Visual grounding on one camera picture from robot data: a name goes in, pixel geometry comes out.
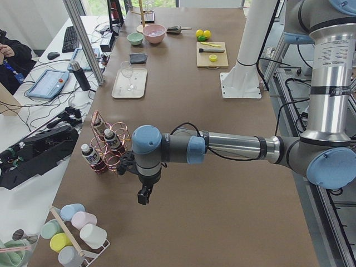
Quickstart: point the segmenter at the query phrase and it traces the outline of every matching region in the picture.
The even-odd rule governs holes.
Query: yellow cup
[[[61,252],[65,246],[72,246],[72,242],[65,233],[56,234],[51,238],[50,247],[55,252]]]

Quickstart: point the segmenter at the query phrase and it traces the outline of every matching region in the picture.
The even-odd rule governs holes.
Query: bottle rack
[[[120,157],[123,153],[110,149],[109,145],[102,139],[100,135],[98,135],[94,129],[94,123],[97,119],[100,119],[105,123],[105,125],[113,132],[115,132],[122,142],[122,145],[125,148],[125,152],[130,148],[131,145],[131,136],[127,129],[126,124],[123,122],[115,122],[114,124],[110,124],[104,120],[104,118],[100,115],[99,111],[95,111],[91,117],[91,129],[94,134],[94,138],[90,141],[90,145],[98,152],[98,154],[103,158],[107,168],[110,171],[116,171],[116,166],[120,162]],[[95,170],[96,173],[105,172],[106,167],[101,170]]]
[[[69,240],[72,242],[73,247],[77,250],[78,255],[80,256],[84,256],[84,261],[85,267],[90,266],[109,246],[110,246],[110,242],[106,239],[105,243],[101,246],[101,250],[99,253],[94,253],[88,250],[84,250],[80,247],[80,245],[78,244],[77,240],[74,238],[74,236],[72,235],[72,233],[69,231],[68,227],[65,225],[64,221],[62,220],[62,218],[60,217],[60,215],[58,214],[56,207],[50,207],[50,212],[52,213],[53,217],[55,217],[55,219],[58,221],[59,225],[61,226],[62,230],[64,231],[64,233],[66,234],[66,236],[69,238]]]

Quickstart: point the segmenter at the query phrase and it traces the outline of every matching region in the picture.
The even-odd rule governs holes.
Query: black keyboard
[[[62,53],[73,52],[78,46],[79,39],[74,26],[69,26],[66,29],[65,37],[63,40]]]

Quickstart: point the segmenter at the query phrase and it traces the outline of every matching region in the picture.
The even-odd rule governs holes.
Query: pink bowl
[[[160,43],[165,38],[166,28],[159,24],[146,25],[142,32],[150,43]]]

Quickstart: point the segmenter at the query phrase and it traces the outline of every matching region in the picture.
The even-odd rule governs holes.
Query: white desk
[[[98,24],[105,24],[105,22],[108,21],[108,18],[105,16],[87,16],[82,17],[82,20],[87,33],[89,33],[89,40],[92,40],[92,42],[99,40],[100,34],[93,33],[93,30]],[[68,19],[36,65],[50,62],[47,59],[47,54],[52,51],[56,51],[61,54],[55,60],[70,59],[72,57],[72,53],[61,53],[63,36],[66,28],[70,25],[72,25],[72,23],[70,19]],[[94,43],[93,47],[99,47],[99,43]],[[68,61],[62,61],[52,63],[50,66],[57,70],[66,70],[68,64]],[[25,81],[36,81],[36,79],[39,78],[43,71],[49,68],[50,67],[46,65],[35,68],[33,71],[31,71],[31,75],[27,76]],[[87,76],[89,76],[88,79],[91,81],[91,88],[96,90],[97,82],[94,78],[94,75],[91,74],[92,72],[87,72]],[[76,79],[71,73],[70,78],[67,81],[62,93],[73,91],[75,84]],[[28,97],[24,96],[24,93],[31,86],[31,83],[25,83],[17,90],[14,97],[20,102],[20,104],[38,104],[38,102],[32,101]],[[73,104],[75,108],[79,108],[82,112],[82,115],[88,113],[90,108],[91,99],[88,97],[88,94],[88,91],[83,92],[81,89],[78,89],[74,94],[72,94],[74,98],[72,99],[71,104]],[[67,97],[68,95],[63,95],[60,98],[61,102],[66,100]],[[54,108],[55,106],[31,107],[29,110],[30,113],[28,112],[28,107],[22,107],[19,115],[24,120],[26,120],[27,116],[29,115],[28,121],[30,122],[38,117],[47,116],[49,111],[53,109],[48,117],[42,118],[33,123],[33,125],[37,127],[49,120],[51,117],[63,111],[67,106],[68,101],[58,105],[56,108]],[[29,133],[27,126],[19,119],[18,116],[0,115],[0,128],[0,151],[5,150],[10,145],[13,145],[15,142]],[[48,215],[48,207],[52,205],[53,199],[61,183],[68,162],[68,159],[61,161],[58,167],[52,169],[43,176],[36,175],[12,190],[7,190],[3,187],[0,187],[0,239],[3,242],[11,240],[12,234],[17,229],[23,229],[28,234],[40,233],[41,227],[45,223],[44,221]]]

